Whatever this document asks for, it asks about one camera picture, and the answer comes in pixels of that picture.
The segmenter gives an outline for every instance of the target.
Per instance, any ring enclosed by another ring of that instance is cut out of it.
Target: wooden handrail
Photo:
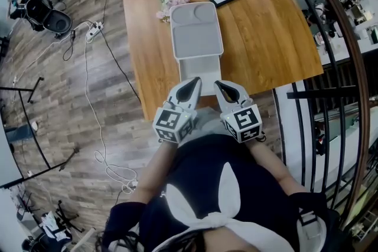
[[[343,33],[343,37],[346,42],[349,57],[354,64],[356,71],[356,78],[359,90],[359,112],[360,112],[360,140],[358,149],[357,168],[355,173],[355,179],[352,183],[351,198],[348,199],[348,203],[345,206],[342,219],[341,228],[346,226],[351,209],[356,203],[359,189],[362,185],[364,172],[366,170],[367,154],[369,149],[369,136],[370,136],[370,107],[369,107],[369,90],[367,85],[367,77],[363,58],[357,40],[354,36],[353,29],[347,19],[340,0],[327,0],[327,2],[333,8],[337,21],[340,26],[340,30]]]

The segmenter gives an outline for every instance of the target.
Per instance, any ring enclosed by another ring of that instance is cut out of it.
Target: wooden floor
[[[72,17],[73,27],[85,20],[102,21],[105,0],[65,0],[65,3],[65,13]],[[62,59],[70,46],[67,39],[53,45],[27,69],[17,86],[33,87],[39,76],[45,78],[35,92],[35,103],[27,104],[26,108],[29,117],[39,124],[37,139],[50,164],[60,163],[75,146],[80,147],[80,153],[65,170],[51,171],[25,184],[33,193],[33,201],[42,212],[51,209],[45,187],[55,206],[61,199],[64,208],[80,215],[76,220],[79,226],[102,231],[120,191],[120,183],[109,179],[104,164],[95,160],[94,152],[103,152],[103,146],[99,127],[84,94],[86,31],[86,26],[76,31],[74,53],[69,61]],[[122,0],[107,0],[103,32],[135,87]],[[9,52],[0,69],[0,84],[12,86],[14,76],[19,77],[52,42],[57,42],[52,33],[34,32],[29,24],[19,22],[11,35]],[[139,101],[117,68],[101,35],[87,45],[87,59],[88,96],[103,128],[107,162],[130,167],[140,173],[159,146],[151,122],[144,121]],[[13,93],[2,91],[1,97],[6,103],[7,126],[23,125],[25,117],[18,96],[15,96],[14,103]],[[263,118],[267,144],[280,154],[281,139],[272,92],[253,98]],[[15,144],[14,156],[24,176],[28,171],[35,174],[45,168],[33,140]],[[126,201],[127,198],[127,195],[121,194],[119,200]]]

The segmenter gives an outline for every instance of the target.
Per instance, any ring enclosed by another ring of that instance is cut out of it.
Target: white bow
[[[218,204],[220,212],[209,213],[203,219],[197,218],[182,193],[171,184],[167,185],[166,199],[174,218],[187,225],[189,229],[167,239],[156,247],[153,252],[158,251],[173,239],[190,231],[219,227],[227,227],[260,251],[294,251],[286,239],[272,230],[253,222],[233,219],[240,210],[240,190],[237,178],[229,163],[224,164],[219,182]]]

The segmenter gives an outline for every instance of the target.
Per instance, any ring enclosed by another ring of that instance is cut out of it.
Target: black railing
[[[323,38],[324,46],[327,51],[327,54],[330,59],[330,69],[332,69],[332,86],[326,87],[325,84],[320,81],[320,87],[315,89],[309,89],[305,83],[305,90],[298,91],[295,83],[292,84],[292,92],[288,93],[288,99],[295,99],[296,108],[298,112],[298,121],[299,121],[299,132],[301,138],[301,159],[302,159],[302,169],[301,169],[301,182],[305,184],[305,143],[304,143],[304,129],[303,129],[303,116],[302,110],[299,103],[299,99],[307,99],[308,108],[309,108],[309,119],[311,125],[311,136],[312,136],[312,165],[311,165],[311,183],[309,185],[310,190],[315,190],[315,171],[317,167],[317,154],[316,147],[314,146],[316,142],[315,137],[315,121],[314,113],[312,111],[313,103],[316,102],[319,104],[321,112],[323,113],[324,118],[324,173],[322,178],[322,192],[328,191],[329,187],[334,188],[334,193],[329,197],[331,201],[330,208],[336,209],[340,206],[341,203],[345,203],[344,208],[341,213],[341,227],[344,227],[348,217],[351,213],[353,205],[356,203],[359,198],[359,190],[363,182],[365,166],[367,160],[367,150],[369,147],[369,129],[370,129],[370,108],[369,108],[369,92],[367,86],[367,77],[364,68],[364,63],[362,60],[361,52],[359,45],[355,38],[353,29],[348,21],[348,18],[341,6],[339,0],[326,0],[327,4],[334,11],[334,16],[340,26],[340,30],[343,34],[348,53],[350,56],[351,66],[354,69],[353,73],[356,77],[356,83],[353,86],[345,86],[341,81],[341,74],[338,67],[338,64],[335,61],[333,50],[331,44],[328,40],[328,35],[323,27],[322,21],[318,16],[314,3],[311,0],[305,0],[308,10],[313,14],[317,21],[319,32]],[[341,181],[343,179],[343,169],[344,169],[344,158],[345,158],[345,149],[346,149],[346,113],[344,108],[345,98],[352,97],[355,98],[358,107],[359,107],[359,145],[357,150],[357,162],[348,173],[353,174],[351,180],[347,184],[341,186]],[[332,185],[327,186],[328,180],[328,170],[330,164],[330,120],[328,117],[327,102],[333,102],[336,104],[337,109],[339,110],[339,120],[340,120],[340,151],[339,151],[339,162],[337,169],[337,178]],[[347,186],[351,186],[350,192],[343,197],[338,199],[338,196],[341,192],[344,193]]]

